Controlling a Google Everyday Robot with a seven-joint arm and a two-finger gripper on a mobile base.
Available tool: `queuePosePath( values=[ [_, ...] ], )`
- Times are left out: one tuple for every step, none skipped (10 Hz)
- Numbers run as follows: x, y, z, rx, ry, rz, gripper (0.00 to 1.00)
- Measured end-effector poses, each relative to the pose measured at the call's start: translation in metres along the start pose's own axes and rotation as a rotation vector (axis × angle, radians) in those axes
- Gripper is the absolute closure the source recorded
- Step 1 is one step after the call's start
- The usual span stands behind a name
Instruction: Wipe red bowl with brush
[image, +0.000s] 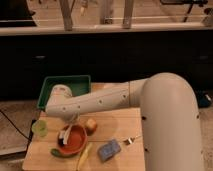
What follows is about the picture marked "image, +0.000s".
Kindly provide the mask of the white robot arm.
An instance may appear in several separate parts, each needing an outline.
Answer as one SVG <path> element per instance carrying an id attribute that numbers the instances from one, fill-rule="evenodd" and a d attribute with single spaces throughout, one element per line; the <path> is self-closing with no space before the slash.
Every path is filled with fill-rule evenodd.
<path id="1" fill-rule="evenodd" d="M 191 85 L 174 73 L 117 84 L 72 97 L 56 85 L 45 107 L 47 115 L 74 114 L 138 107 L 146 171 L 204 171 L 199 109 Z"/>

